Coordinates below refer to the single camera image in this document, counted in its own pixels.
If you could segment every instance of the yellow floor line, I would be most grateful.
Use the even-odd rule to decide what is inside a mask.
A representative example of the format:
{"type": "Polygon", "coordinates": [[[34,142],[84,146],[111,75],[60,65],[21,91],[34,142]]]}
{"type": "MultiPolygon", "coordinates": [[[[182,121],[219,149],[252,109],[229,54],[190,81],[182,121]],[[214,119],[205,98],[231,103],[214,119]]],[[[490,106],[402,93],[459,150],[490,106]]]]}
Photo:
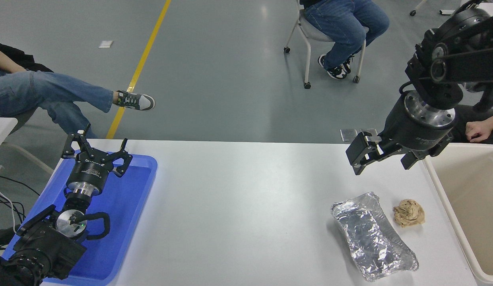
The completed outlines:
{"type": "MultiPolygon", "coordinates": [[[[165,13],[167,12],[167,9],[169,8],[170,3],[171,3],[171,0],[166,0],[165,5],[163,6],[163,9],[161,9],[161,13],[160,13],[160,16],[158,18],[158,21],[156,21],[156,25],[154,26],[153,31],[151,33],[151,36],[149,37],[146,48],[144,49],[144,52],[142,53],[141,60],[139,60],[139,64],[137,65],[137,69],[135,69],[134,76],[132,77],[132,81],[130,81],[130,84],[128,85],[128,89],[126,90],[127,92],[133,92],[134,91],[135,85],[137,84],[137,80],[139,79],[139,76],[141,75],[144,64],[146,63],[146,60],[148,58],[149,51],[151,50],[151,47],[153,46],[153,42],[156,38],[156,34],[158,34],[158,30],[160,28],[161,22],[163,21],[163,18],[165,17],[165,13]]],[[[105,137],[106,139],[114,138],[114,134],[116,134],[119,123],[121,122],[121,118],[123,117],[124,109],[125,109],[124,107],[121,107],[118,109],[118,112],[116,113],[116,116],[114,117],[114,121],[112,121],[112,124],[109,128],[109,131],[107,132],[107,136],[105,137]]]]}

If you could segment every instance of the white cable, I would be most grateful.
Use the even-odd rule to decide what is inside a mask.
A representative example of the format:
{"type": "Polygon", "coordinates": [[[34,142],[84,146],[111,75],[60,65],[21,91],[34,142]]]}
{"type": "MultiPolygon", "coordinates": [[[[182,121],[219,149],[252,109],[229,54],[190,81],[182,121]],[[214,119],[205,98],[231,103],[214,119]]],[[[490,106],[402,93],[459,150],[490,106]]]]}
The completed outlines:
{"type": "Polygon", "coordinates": [[[14,219],[14,234],[17,233],[17,231],[15,230],[15,213],[14,213],[14,203],[12,203],[12,201],[10,199],[8,199],[7,196],[3,195],[3,193],[0,192],[0,195],[3,196],[3,198],[5,198],[7,201],[10,202],[10,205],[12,205],[12,219],[14,219]]]}

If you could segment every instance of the black jacket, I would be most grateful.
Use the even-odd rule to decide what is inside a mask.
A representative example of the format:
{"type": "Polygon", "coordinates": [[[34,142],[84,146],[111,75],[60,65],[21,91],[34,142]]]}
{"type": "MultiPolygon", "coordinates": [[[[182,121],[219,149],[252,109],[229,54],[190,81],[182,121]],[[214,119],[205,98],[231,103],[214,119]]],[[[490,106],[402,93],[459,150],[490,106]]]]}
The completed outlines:
{"type": "Polygon", "coordinates": [[[45,72],[53,72],[48,67],[45,67],[42,64],[36,63],[34,61],[34,57],[30,54],[25,54],[23,51],[16,49],[14,47],[10,47],[7,45],[3,45],[0,43],[0,51],[8,56],[12,61],[20,65],[21,67],[31,70],[31,71],[45,71],[45,72]]]}

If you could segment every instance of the jeans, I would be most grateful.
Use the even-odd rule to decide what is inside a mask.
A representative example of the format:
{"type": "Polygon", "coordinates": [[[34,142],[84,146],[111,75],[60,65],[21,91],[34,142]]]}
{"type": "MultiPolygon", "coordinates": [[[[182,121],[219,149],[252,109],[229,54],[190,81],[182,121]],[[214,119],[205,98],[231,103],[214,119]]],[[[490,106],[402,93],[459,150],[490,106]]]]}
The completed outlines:
{"type": "Polygon", "coordinates": [[[305,9],[305,16],[335,42],[324,58],[324,68],[333,69],[381,36],[390,25],[388,16],[372,0],[322,0],[305,9]]]}
{"type": "MultiPolygon", "coordinates": [[[[41,107],[67,134],[83,130],[89,124],[74,102],[85,101],[108,112],[112,98],[111,90],[64,74],[41,71],[5,74],[0,71],[0,117],[41,107]]],[[[96,135],[90,129],[86,137],[96,138],[96,135]]]]}

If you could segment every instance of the person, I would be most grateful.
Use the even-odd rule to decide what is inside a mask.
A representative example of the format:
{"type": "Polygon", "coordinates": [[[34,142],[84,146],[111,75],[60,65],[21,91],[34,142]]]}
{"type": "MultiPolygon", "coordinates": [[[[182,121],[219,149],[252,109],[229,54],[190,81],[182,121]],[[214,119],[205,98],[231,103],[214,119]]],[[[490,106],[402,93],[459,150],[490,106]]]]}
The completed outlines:
{"type": "Polygon", "coordinates": [[[473,106],[457,105],[455,113],[452,142],[493,144],[493,109],[478,112],[473,106]]]}
{"type": "Polygon", "coordinates": [[[364,40],[370,45],[390,25],[388,16],[372,0],[300,0],[299,3],[305,8],[308,22],[334,40],[332,49],[317,60],[334,79],[346,78],[351,72],[352,57],[361,50],[364,40]]]}
{"type": "MultiPolygon", "coordinates": [[[[103,112],[109,112],[112,104],[137,110],[155,107],[152,96],[91,85],[72,76],[51,72],[29,60],[32,56],[19,54],[17,49],[2,44],[0,48],[18,56],[15,62],[0,51],[0,117],[41,107],[68,134],[83,130],[89,124],[74,102],[88,102],[103,112]],[[34,67],[36,71],[25,69],[21,64],[34,67]]],[[[97,138],[91,129],[87,137],[97,138]]]]}

